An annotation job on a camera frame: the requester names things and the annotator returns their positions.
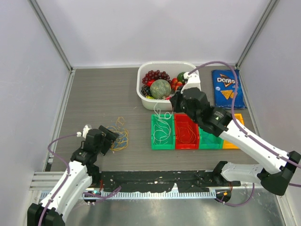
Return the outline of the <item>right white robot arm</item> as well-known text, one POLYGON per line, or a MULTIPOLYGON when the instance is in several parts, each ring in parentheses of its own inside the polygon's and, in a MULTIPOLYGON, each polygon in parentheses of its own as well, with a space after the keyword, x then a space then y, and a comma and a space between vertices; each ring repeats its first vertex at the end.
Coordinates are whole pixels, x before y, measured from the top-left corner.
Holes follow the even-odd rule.
POLYGON ((170 102, 174 112, 185 113, 203 131, 233 143, 257 161, 255 165, 219 162, 212 174, 216 185, 244 181, 260 184, 275 195, 285 194, 301 160, 298 152, 288 153, 264 141, 228 111, 211 106, 198 88, 176 92, 170 102))

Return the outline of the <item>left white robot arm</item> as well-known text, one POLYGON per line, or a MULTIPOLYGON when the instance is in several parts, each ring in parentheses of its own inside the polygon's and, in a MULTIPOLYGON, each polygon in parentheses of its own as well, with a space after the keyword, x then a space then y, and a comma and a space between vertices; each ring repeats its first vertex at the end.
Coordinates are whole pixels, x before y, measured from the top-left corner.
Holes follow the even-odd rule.
POLYGON ((101 173, 95 165, 98 154, 106 154, 119 135, 99 126, 85 125, 74 137, 83 137, 80 147, 73 152, 66 170, 50 193, 38 204, 27 210, 29 226, 64 226, 78 199, 88 187, 99 185, 101 173))

